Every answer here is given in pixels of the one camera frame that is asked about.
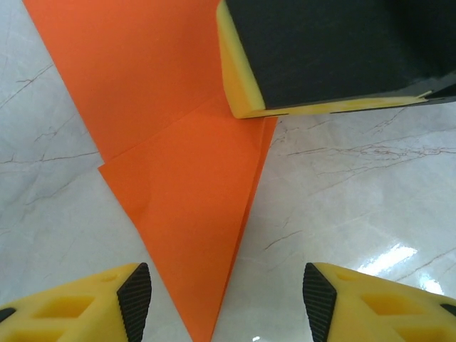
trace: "yellow plastic part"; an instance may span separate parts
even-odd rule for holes
[[[128,264],[0,306],[1,342],[128,342],[117,290],[137,269]]]
[[[313,264],[337,291],[328,342],[454,342],[456,300],[344,269]]]
[[[224,91],[229,107],[238,119],[284,114],[315,115],[427,102],[423,97],[424,95],[418,97],[360,98],[267,110],[225,1],[222,1],[217,8],[217,28]]]

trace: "sponge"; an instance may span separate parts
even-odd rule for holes
[[[253,118],[456,100],[455,18],[448,0],[224,0],[229,105]]]
[[[331,264],[307,264],[314,342],[456,341],[456,300]]]
[[[0,306],[1,342],[140,342],[152,293],[129,264]]]

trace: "white marble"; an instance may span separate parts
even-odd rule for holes
[[[454,104],[281,118],[213,341],[311,341],[310,261],[456,297],[455,133]],[[188,342],[102,163],[22,3],[0,1],[0,303],[147,261],[144,341]]]

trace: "rectangular hole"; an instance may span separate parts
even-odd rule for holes
[[[63,331],[16,331],[6,338],[5,342],[57,342]]]
[[[344,280],[344,281],[355,281],[357,279],[357,276],[355,274],[350,274],[348,272],[337,273],[336,276],[340,280]]]
[[[367,294],[361,297],[369,307],[381,316],[418,315],[423,309],[405,296]]]
[[[78,318],[93,302],[91,296],[67,296],[53,299],[34,318]]]

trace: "orange paper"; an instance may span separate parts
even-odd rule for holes
[[[196,342],[212,336],[275,126],[229,112],[217,2],[25,0]]]

